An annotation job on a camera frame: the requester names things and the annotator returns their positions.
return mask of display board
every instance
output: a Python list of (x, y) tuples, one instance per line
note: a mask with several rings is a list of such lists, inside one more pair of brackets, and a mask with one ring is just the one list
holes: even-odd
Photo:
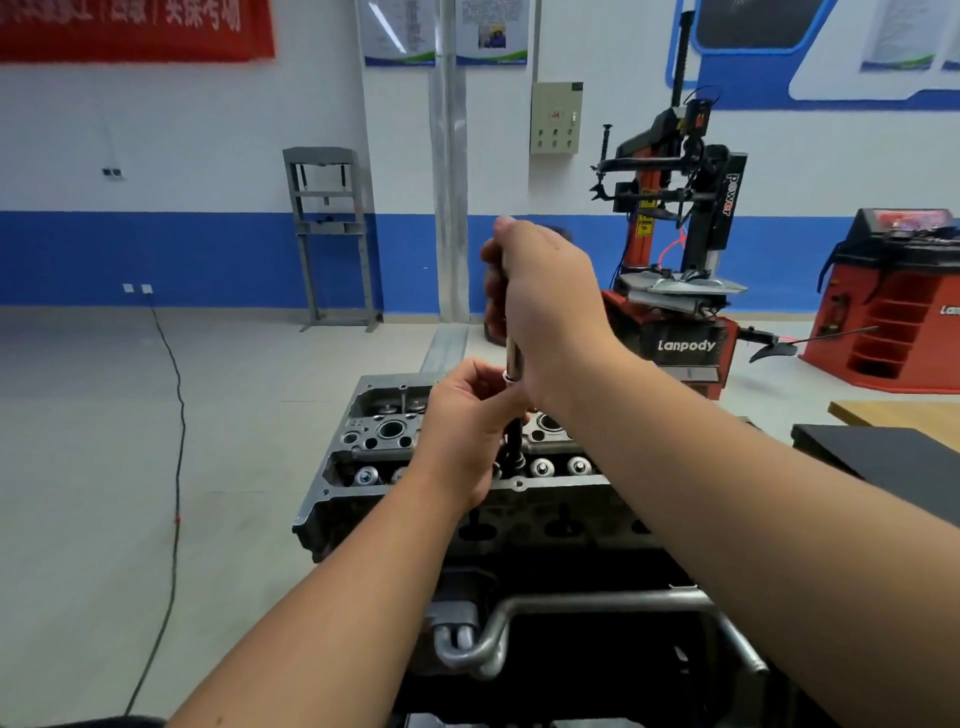
[(254, 61), (268, 0), (0, 0), (0, 61)]
[(695, 5), (686, 85), (715, 89), (718, 109), (960, 109), (960, 0)]
[(527, 62), (530, 0), (456, 0), (457, 63)]
[(436, 64), (434, 0), (361, 0), (358, 10), (366, 65)]

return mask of person's right forearm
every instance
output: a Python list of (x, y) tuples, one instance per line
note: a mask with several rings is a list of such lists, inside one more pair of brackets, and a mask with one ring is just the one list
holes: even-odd
[(844, 725), (955, 722), (960, 530), (756, 431), (612, 337), (558, 354), (551, 414), (757, 646)]

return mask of human arm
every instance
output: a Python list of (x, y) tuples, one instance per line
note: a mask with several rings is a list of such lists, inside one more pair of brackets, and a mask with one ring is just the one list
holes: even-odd
[(501, 219), (483, 256), (533, 401), (757, 646), (845, 726), (956, 724), (960, 530), (628, 352), (559, 235)]
[(400, 482), (236, 645), (169, 728), (382, 728), (457, 521), (528, 404), (465, 360), (430, 394)]

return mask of wooden table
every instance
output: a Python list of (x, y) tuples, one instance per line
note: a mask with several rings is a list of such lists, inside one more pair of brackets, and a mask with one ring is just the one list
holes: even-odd
[(840, 400), (828, 412), (847, 425), (912, 427), (960, 452), (960, 403)]

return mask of blue wall stripe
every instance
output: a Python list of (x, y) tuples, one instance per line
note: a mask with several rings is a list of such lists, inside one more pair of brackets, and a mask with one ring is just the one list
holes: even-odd
[[(480, 247), (494, 216), (468, 218), (470, 310), (484, 308)], [(606, 286), (626, 237), (622, 215), (532, 215), (569, 229)], [(732, 310), (813, 311), (817, 274), (846, 217), (735, 218), (720, 274), (748, 286)], [(388, 313), (437, 314), (433, 215), (368, 216), (374, 295)], [(654, 256), (676, 231), (660, 224)], [(350, 238), (317, 236), (319, 304), (360, 307), (359, 256)], [(664, 261), (676, 265), (679, 250)], [(130, 305), (121, 283), (151, 283), (159, 305), (306, 306), (287, 213), (0, 212), (0, 304)]]

